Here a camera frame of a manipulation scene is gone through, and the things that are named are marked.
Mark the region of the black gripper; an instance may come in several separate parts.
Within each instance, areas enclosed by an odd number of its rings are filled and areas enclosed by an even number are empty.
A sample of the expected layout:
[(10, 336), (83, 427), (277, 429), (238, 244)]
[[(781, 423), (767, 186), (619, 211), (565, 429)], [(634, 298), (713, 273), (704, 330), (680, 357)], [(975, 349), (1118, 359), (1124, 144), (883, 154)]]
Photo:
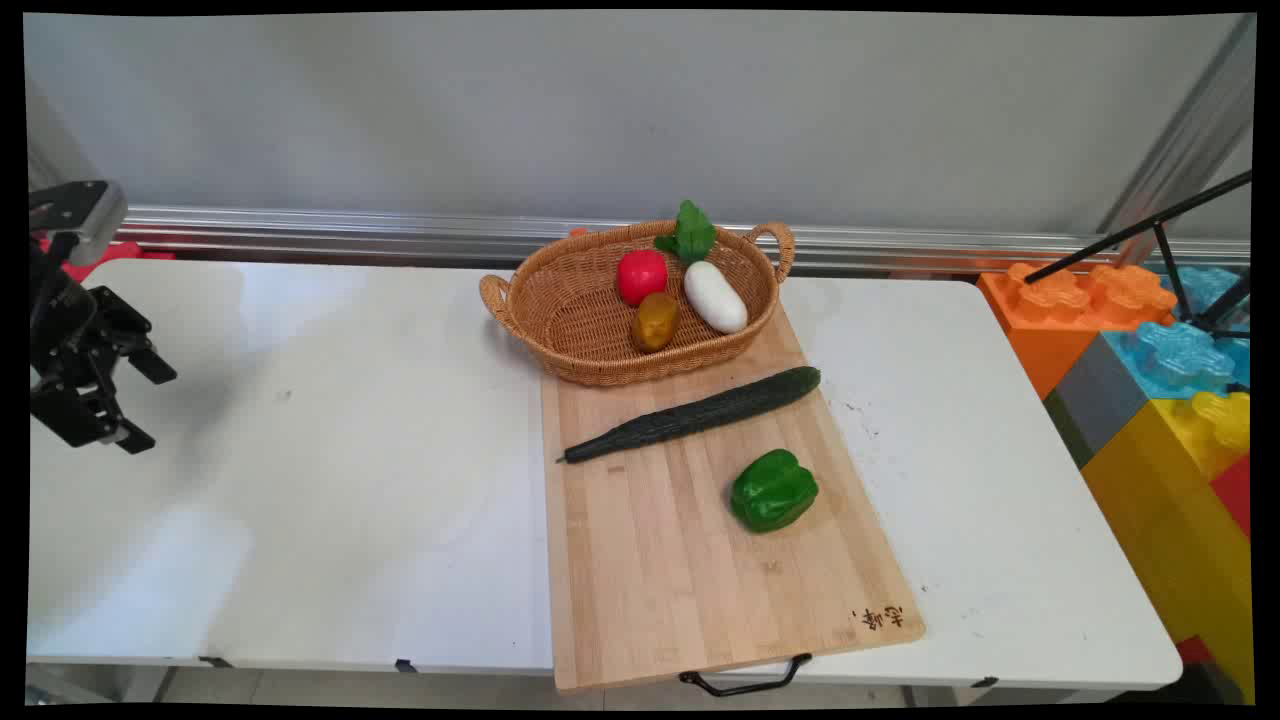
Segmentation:
[(29, 240), (29, 311), (31, 415), (72, 448), (154, 448), (155, 438), (124, 416), (113, 393), (102, 393), (101, 380), (79, 356), (96, 347), (91, 334), (151, 383), (172, 382), (177, 370), (155, 348), (151, 322), (106, 286), (83, 287), (37, 238)]

